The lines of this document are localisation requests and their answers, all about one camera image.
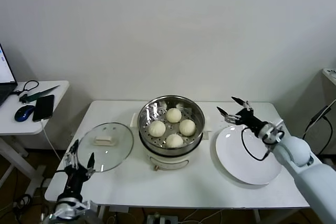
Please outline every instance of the steamed bun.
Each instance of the steamed bun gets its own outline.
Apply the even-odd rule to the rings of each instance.
[[[148,132],[151,136],[160,137],[166,131],[166,125],[161,121],[154,121],[149,125]]]
[[[166,139],[168,148],[177,148],[183,145],[183,139],[177,134],[171,134]]]
[[[172,108],[167,111],[166,118],[170,123],[177,123],[182,118],[182,113],[177,108]]]
[[[195,131],[196,124],[193,121],[186,119],[180,123],[180,132],[182,133],[182,135],[191,136],[195,133]]]

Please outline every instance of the floor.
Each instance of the floor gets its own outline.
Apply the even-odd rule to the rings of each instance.
[[[51,178],[54,174],[57,166],[58,159],[52,153],[30,153],[30,155],[26,158],[26,160],[33,166],[37,167],[37,165],[47,165],[47,169],[45,171],[45,177]],[[2,176],[7,168],[9,167],[9,162],[0,156],[0,176]],[[17,186],[16,192],[14,196],[14,189],[16,184],[16,174],[17,174]],[[0,224],[18,224],[15,220],[15,215],[11,211],[11,207],[8,204],[13,202],[13,198],[16,199],[20,195],[24,194],[27,186],[29,184],[29,180],[16,169],[12,171],[9,178],[0,188]],[[33,205],[27,209],[20,217],[20,222],[22,224],[35,224],[39,223],[41,206],[35,205],[41,203],[40,192],[37,191],[33,198]],[[179,221],[183,221],[188,215],[194,212],[195,209],[165,209],[165,208],[130,208],[129,214],[117,213],[117,221],[116,213],[114,212],[105,212],[104,215],[104,223],[107,224],[142,224],[144,222],[144,214],[154,214],[158,212],[161,215],[168,216],[178,216]],[[202,220],[203,218],[214,214],[218,210],[207,210],[200,209],[195,214],[190,216],[187,220]],[[261,210],[260,217],[263,219],[266,216],[269,216],[276,210]],[[202,221],[202,224],[226,224],[226,223],[255,223],[254,214],[252,210],[223,210],[221,213],[217,213],[212,217]],[[197,223],[196,221],[184,222],[184,223]],[[286,220],[282,221],[281,224],[322,224],[319,218],[311,209],[302,209],[299,212],[294,213]]]

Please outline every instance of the laptop screen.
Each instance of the laptop screen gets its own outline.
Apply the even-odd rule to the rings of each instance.
[[[0,46],[0,83],[15,82],[14,76],[9,68],[6,57]]]

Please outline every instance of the blue mouse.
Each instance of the blue mouse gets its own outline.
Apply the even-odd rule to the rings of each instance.
[[[24,122],[28,119],[28,117],[33,113],[35,106],[26,105],[18,109],[16,111],[14,119],[16,122]]]

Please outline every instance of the smartphone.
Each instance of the smartphone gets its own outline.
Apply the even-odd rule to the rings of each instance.
[[[54,99],[55,96],[51,94],[36,100],[33,122],[51,118],[54,111]]]

